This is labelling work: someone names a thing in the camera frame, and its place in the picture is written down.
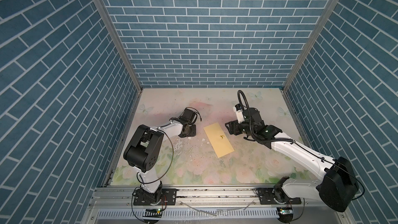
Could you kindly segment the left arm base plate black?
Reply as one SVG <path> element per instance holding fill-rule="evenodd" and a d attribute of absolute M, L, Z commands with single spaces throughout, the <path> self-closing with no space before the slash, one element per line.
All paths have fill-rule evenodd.
<path fill-rule="evenodd" d="M 167 205 L 175 205 L 177 197 L 176 188 L 165 188 L 157 190 L 155 193 L 149 193 L 142 188 L 135 191 L 133 198 L 133 205 L 135 206 L 149 206 L 160 205 L 162 200 L 165 200 Z"/>

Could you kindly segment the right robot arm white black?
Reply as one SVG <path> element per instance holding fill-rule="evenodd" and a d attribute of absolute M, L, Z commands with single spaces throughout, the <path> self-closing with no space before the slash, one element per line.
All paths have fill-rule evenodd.
<path fill-rule="evenodd" d="M 278 203 L 285 204 L 295 198 L 312 199 L 322 201 L 337 212 L 344 212 L 355 199 L 360 182 L 348 159 L 335 159 L 300 144 L 280 128 L 266 125 L 256 108 L 246 109 L 237 104 L 233 111 L 237 119 L 225 124 L 230 134 L 244 134 L 246 140 L 289 157 L 316 176 L 314 180 L 297 180 L 289 176 L 280 179 L 273 189 Z"/>

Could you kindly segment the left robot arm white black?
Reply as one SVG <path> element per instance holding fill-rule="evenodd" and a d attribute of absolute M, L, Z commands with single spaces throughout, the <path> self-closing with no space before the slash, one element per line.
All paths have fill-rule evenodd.
<path fill-rule="evenodd" d="M 157 162 L 162 142 L 172 137 L 190 138 L 196 136 L 196 121 L 200 113 L 187 107 L 179 117 L 173 117 L 166 124 L 149 127 L 140 125 L 123 153 L 124 160 L 131 166 L 140 183 L 140 193 L 148 204 L 156 204 L 162 197 L 162 182 L 153 168 Z"/>

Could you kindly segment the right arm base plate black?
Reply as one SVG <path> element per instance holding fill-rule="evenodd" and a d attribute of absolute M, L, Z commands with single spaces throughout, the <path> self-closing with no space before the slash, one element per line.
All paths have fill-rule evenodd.
<path fill-rule="evenodd" d="M 284 192 L 274 188 L 256 188 L 255 194 L 259 197 L 261 205 L 271 204 L 298 204 L 302 203 L 300 198 L 289 198 Z"/>

